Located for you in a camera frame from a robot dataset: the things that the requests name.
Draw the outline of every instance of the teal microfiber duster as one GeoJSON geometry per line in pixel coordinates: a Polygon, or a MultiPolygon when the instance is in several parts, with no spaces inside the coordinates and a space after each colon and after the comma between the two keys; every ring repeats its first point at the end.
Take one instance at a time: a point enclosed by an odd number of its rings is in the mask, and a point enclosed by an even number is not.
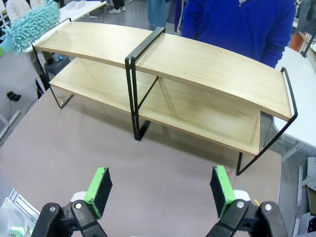
{"type": "Polygon", "coordinates": [[[55,26],[60,18],[58,5],[53,0],[45,0],[43,6],[30,10],[22,19],[18,18],[2,31],[0,56],[6,52],[20,54],[55,26]]]}

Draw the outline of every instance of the wooden shelf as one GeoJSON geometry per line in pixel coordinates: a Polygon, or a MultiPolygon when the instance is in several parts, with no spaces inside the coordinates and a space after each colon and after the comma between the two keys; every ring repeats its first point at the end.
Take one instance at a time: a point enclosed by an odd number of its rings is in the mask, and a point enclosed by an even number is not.
{"type": "MultiPolygon", "coordinates": [[[[38,43],[36,49],[124,68],[125,57],[150,33],[125,26],[71,22],[38,43]]],[[[280,71],[206,43],[162,34],[141,56],[136,70],[225,95],[286,121],[292,117],[280,71]]]]}
{"type": "MultiPolygon", "coordinates": [[[[137,72],[137,79],[137,90],[141,100],[156,77],[137,72]]],[[[121,68],[75,58],[50,81],[50,84],[130,113],[126,72],[121,68]]]]}
{"type": "Polygon", "coordinates": [[[197,87],[159,79],[139,116],[234,150],[259,153],[260,111],[197,87]]]}
{"type": "MultiPolygon", "coordinates": [[[[125,73],[118,67],[76,58],[50,84],[130,113],[125,73]]],[[[139,101],[155,79],[137,72],[139,101]]],[[[234,150],[259,152],[260,111],[197,87],[159,79],[139,115],[234,150]]]]}
{"type": "Polygon", "coordinates": [[[69,22],[35,48],[125,68],[125,57],[150,33],[127,26],[69,22]]]}
{"type": "Polygon", "coordinates": [[[292,117],[280,71],[213,45],[163,34],[136,70],[210,89],[286,121],[292,117]]]}

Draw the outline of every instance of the black metal frame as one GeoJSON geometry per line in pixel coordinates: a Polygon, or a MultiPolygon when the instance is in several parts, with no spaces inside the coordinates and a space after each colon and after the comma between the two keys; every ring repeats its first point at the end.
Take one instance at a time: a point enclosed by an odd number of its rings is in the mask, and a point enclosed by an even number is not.
{"type": "MultiPolygon", "coordinates": [[[[63,20],[62,22],[59,22],[59,23],[58,23],[57,25],[55,25],[54,27],[52,27],[51,30],[54,29],[56,26],[58,26],[58,25],[64,23],[65,21],[68,21],[68,20],[71,22],[71,18],[69,17],[69,18],[63,20]]],[[[36,57],[36,61],[37,61],[38,65],[39,65],[39,67],[40,67],[40,70],[41,70],[41,72],[43,73],[43,76],[44,76],[44,78],[45,78],[47,84],[49,85],[49,89],[50,89],[51,93],[53,94],[53,96],[54,96],[54,98],[55,98],[55,101],[56,101],[58,107],[59,107],[60,109],[62,109],[62,108],[65,107],[65,105],[70,101],[70,99],[73,98],[74,94],[71,94],[71,95],[69,96],[69,98],[68,98],[62,105],[59,104],[59,102],[58,102],[58,100],[57,100],[57,98],[56,98],[56,95],[55,95],[53,89],[52,89],[51,86],[50,86],[48,74],[45,73],[44,68],[41,66],[40,59],[39,59],[39,57],[38,57],[37,51],[36,51],[36,49],[35,49],[35,47],[34,47],[33,44],[32,44],[32,49],[33,49],[33,53],[34,53],[34,55],[35,55],[35,57],[36,57]]]]}
{"type": "Polygon", "coordinates": [[[150,121],[146,120],[142,127],[139,127],[139,114],[138,110],[143,104],[144,100],[148,96],[149,92],[154,87],[155,83],[159,79],[156,77],[155,81],[145,94],[144,98],[138,104],[137,98],[137,82],[136,82],[136,61],[137,59],[145,52],[145,50],[162,34],[165,33],[165,28],[157,27],[147,38],[145,38],[126,58],[125,58],[125,69],[126,69],[126,78],[127,78],[127,87],[129,95],[129,103],[132,116],[133,132],[134,138],[137,141],[140,141],[144,136],[147,128],[150,125],[150,121]]]}
{"type": "Polygon", "coordinates": [[[287,85],[288,85],[291,99],[292,99],[294,115],[292,116],[292,118],[290,118],[290,120],[286,123],[286,125],[277,133],[277,135],[261,150],[261,152],[259,152],[259,154],[257,154],[254,157],[254,159],[252,159],[244,168],[242,168],[242,170],[240,169],[241,160],[242,160],[242,152],[239,153],[236,175],[241,175],[246,169],[248,169],[287,130],[287,128],[295,121],[295,119],[298,116],[294,93],[293,93],[292,85],[290,82],[290,78],[288,77],[286,68],[283,67],[281,69],[281,72],[284,73],[286,77],[287,85]]]}
{"type": "Polygon", "coordinates": [[[310,49],[310,47],[311,47],[311,45],[312,45],[313,40],[315,39],[315,37],[316,37],[316,28],[315,28],[315,30],[314,30],[314,32],[313,32],[312,38],[310,39],[310,41],[309,41],[308,44],[307,44],[307,47],[305,48],[305,51],[301,51],[301,55],[302,55],[304,58],[307,57],[306,54],[307,54],[308,50],[310,49]]]}

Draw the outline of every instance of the blue sweater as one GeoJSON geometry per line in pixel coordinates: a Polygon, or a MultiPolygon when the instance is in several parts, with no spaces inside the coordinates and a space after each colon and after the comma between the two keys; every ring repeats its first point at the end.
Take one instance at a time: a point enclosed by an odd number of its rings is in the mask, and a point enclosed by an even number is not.
{"type": "Polygon", "coordinates": [[[275,67],[290,41],[294,0],[189,0],[182,36],[275,67]]]}

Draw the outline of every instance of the white desk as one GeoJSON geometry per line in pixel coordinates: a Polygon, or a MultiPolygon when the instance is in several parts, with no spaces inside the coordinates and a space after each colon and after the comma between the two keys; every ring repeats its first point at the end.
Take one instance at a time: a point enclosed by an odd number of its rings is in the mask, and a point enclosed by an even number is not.
{"type": "MultiPolygon", "coordinates": [[[[85,6],[79,9],[72,8],[70,10],[67,9],[67,6],[64,6],[63,8],[60,9],[60,20],[59,22],[62,22],[68,18],[71,18],[72,21],[76,21],[79,18],[89,14],[90,12],[94,11],[95,9],[98,9],[99,7],[102,7],[106,4],[107,2],[100,2],[100,1],[86,1],[85,6]]],[[[38,41],[34,42],[34,44],[37,44],[38,42],[50,37],[56,30],[58,30],[60,27],[64,26],[67,24],[68,21],[66,21],[63,24],[60,24],[47,33],[45,33],[38,41]]],[[[33,49],[32,47],[29,47],[26,49],[24,52],[28,53],[31,52],[33,49]]]]}
{"type": "Polygon", "coordinates": [[[316,53],[316,44],[314,43],[311,44],[311,50],[316,53]]]}
{"type": "MultiPolygon", "coordinates": [[[[279,70],[282,67],[287,69],[298,111],[298,117],[284,132],[284,135],[298,143],[282,157],[284,161],[298,151],[302,144],[316,148],[316,75],[309,60],[288,47],[276,66],[279,70]]],[[[273,122],[277,131],[286,124],[276,117],[273,122]]]]}

